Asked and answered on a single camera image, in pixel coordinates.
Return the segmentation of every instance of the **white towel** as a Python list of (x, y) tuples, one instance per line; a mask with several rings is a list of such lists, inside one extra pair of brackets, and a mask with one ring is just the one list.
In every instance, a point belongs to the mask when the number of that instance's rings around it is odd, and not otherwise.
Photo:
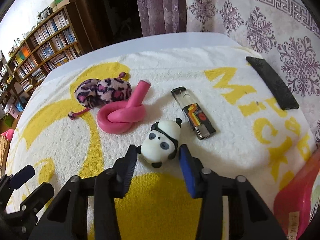
[[(44, 181), (57, 193), (72, 175), (97, 175), (124, 156), (130, 144), (141, 145), (153, 123), (179, 117), (183, 122), (179, 143), (186, 143), (193, 156), (221, 176), (246, 176), (272, 210), (279, 189), (316, 145), (302, 111), (282, 111), (246, 56), (261, 57), (243, 47), (144, 52), (84, 66), (41, 85), (20, 118), (7, 162), (9, 174), (31, 164), (36, 175), (13, 194), (11, 209), (17, 210), (22, 199)], [(72, 94), (80, 82), (116, 77), (121, 71), (130, 73), (133, 89), (140, 79), (151, 82), (143, 102), (147, 109), (143, 122), (125, 134), (110, 135), (97, 125), (99, 109), (76, 120), (68, 118), (69, 111), (82, 109)], [(192, 91), (217, 130), (211, 138), (199, 141), (191, 130), (171, 95), (180, 86)], [(116, 201), (116, 208), (124, 240), (195, 238), (200, 200), (188, 195), (177, 158), (153, 169), (139, 156), (130, 191)], [(227, 224), (223, 228), (226, 239)]]

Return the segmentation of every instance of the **curtain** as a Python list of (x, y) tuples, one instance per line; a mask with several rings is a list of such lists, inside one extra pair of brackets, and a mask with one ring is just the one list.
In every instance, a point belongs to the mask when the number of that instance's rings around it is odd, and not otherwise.
[(300, 0), (137, 0), (143, 36), (223, 33), (267, 60), (320, 143), (320, 30)]

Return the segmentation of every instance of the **plush toy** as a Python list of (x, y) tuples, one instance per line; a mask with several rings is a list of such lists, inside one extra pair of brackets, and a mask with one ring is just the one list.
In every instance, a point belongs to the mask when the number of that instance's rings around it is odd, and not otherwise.
[(117, 78), (103, 80), (92, 78), (83, 81), (75, 91), (75, 98), (85, 109), (78, 113), (70, 112), (68, 114), (69, 118), (73, 120), (97, 106), (129, 99), (131, 85), (129, 82), (122, 80), (125, 76), (126, 73), (121, 72)]
[(181, 119), (156, 122), (151, 126), (148, 137), (141, 146), (136, 148), (138, 154), (151, 163), (152, 167), (160, 168), (162, 163), (172, 160), (178, 149)]

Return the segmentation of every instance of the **black and white figurine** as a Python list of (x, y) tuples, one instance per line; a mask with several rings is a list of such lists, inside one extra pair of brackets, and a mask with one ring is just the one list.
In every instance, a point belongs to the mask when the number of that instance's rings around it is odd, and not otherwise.
[(181, 131), (181, 119), (156, 122), (151, 126), (148, 137), (137, 152), (151, 163), (152, 167), (160, 168), (162, 163), (172, 160), (177, 153)]

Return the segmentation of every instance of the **pink knotted tube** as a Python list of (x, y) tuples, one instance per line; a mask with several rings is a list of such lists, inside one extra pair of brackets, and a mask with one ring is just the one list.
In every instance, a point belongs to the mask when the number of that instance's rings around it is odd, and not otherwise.
[(120, 134), (129, 130), (134, 122), (142, 121), (146, 115), (142, 101), (150, 86), (149, 81), (140, 80), (128, 101), (103, 106), (97, 115), (100, 128), (106, 133)]

